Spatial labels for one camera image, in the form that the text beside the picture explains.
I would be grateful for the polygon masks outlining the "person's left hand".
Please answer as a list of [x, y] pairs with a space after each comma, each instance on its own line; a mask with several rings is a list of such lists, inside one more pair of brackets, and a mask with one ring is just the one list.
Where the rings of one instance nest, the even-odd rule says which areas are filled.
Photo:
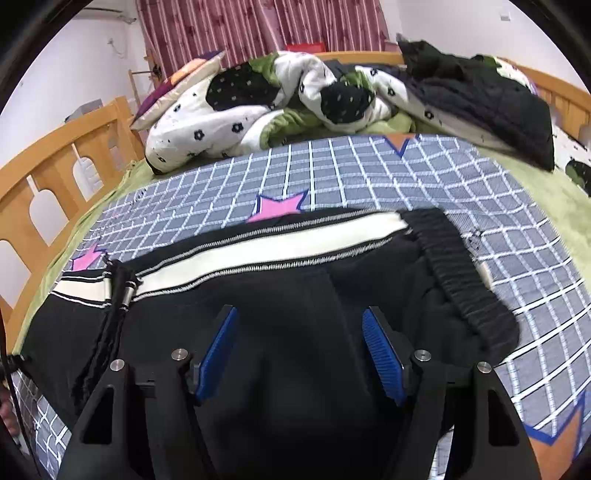
[[0, 414], [2, 421], [10, 435], [12, 437], [18, 437], [20, 434], [20, 426], [14, 412], [10, 391], [4, 386], [1, 386], [0, 388], [0, 401]]

